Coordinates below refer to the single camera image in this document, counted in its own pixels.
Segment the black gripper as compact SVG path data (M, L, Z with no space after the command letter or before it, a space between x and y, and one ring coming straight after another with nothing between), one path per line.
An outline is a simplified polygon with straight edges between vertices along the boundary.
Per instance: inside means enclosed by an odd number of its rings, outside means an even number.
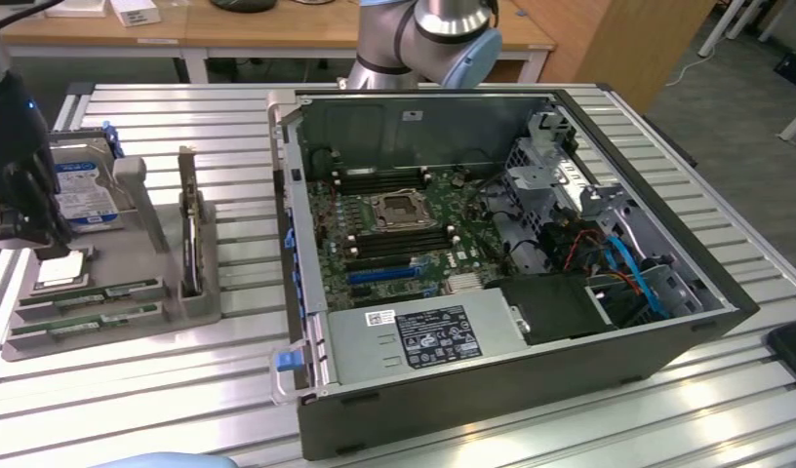
M40 259L70 253L58 193L46 123L21 77L8 72L0 82L0 250L32 249Z

